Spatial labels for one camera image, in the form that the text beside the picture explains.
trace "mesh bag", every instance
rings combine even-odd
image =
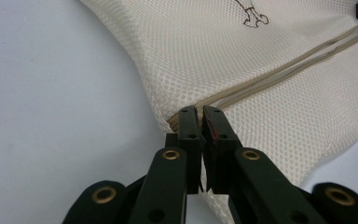
[[[165,133],[180,108],[215,105],[295,185],[358,140],[355,2],[81,1],[134,60]],[[226,197],[204,197],[232,223]]]

